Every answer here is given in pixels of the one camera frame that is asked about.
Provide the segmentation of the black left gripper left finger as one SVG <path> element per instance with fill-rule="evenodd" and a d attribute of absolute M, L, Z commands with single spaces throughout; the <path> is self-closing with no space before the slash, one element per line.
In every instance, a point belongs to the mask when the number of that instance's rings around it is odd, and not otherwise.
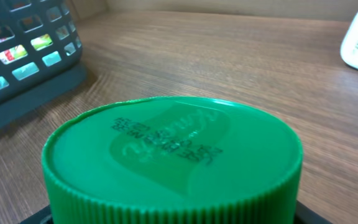
<path fill-rule="evenodd" d="M 32 216 L 21 221 L 19 224 L 53 224 L 50 206 L 46 206 Z"/>

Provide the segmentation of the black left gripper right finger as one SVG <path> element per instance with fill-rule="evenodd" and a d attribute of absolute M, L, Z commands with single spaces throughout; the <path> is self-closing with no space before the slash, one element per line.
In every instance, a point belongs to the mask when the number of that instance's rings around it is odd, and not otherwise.
<path fill-rule="evenodd" d="M 332 224 L 327 219 L 318 215 L 301 202 L 296 202 L 296 212 L 293 224 Z"/>

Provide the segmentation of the green lid jar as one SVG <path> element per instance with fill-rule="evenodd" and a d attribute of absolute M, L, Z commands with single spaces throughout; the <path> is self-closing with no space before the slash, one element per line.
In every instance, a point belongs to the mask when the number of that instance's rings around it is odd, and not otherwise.
<path fill-rule="evenodd" d="M 100 106 L 42 151 L 55 223 L 292 223 L 302 161 L 277 117 L 190 96 Z"/>

